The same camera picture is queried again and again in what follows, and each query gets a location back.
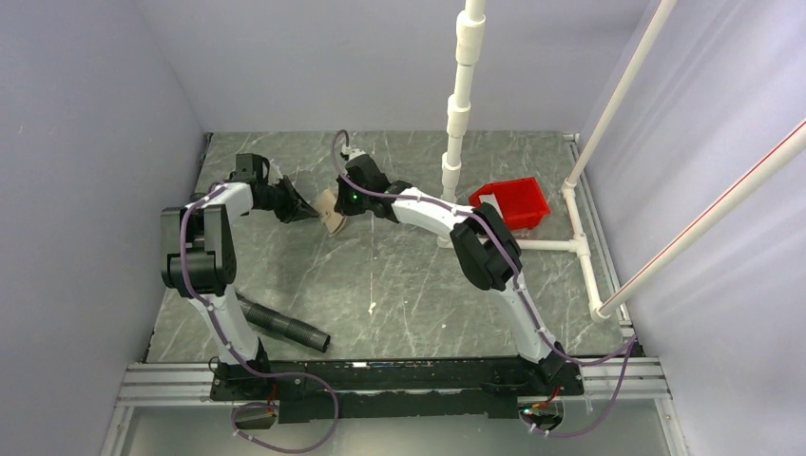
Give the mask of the white credit card stack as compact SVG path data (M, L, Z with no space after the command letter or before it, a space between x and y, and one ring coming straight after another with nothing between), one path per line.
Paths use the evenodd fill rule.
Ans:
M496 198L496 196L494 194L481 195L478 199L479 199L480 204L486 203L486 204L490 205L491 207L493 207L495 209L495 211L498 213L500 218L503 217L503 213L502 213L501 207L499 205L498 199Z

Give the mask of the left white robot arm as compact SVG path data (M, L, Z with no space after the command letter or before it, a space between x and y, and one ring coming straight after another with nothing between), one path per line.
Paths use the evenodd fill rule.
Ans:
M274 374L234 290L232 223L253 211L271 212L282 223L319 216L288 177L273 180L270 169L261 155L238 154L226 180L185 206L162 210L160 218L164 285L201 315L217 340L220 361L227 369L240 367L236 387L251 399L271 390Z

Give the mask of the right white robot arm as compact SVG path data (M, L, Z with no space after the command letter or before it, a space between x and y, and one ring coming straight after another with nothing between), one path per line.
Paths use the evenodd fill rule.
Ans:
M451 242L460 269L475 288L496 295L515 348L528 364L529 390L546 394L577 378L556 337L540 318L523 277L517 241L491 205L470 207L423 193L403 180L391 181L373 158L360 151L336 155L336 211L346 217L366 212L424 229Z

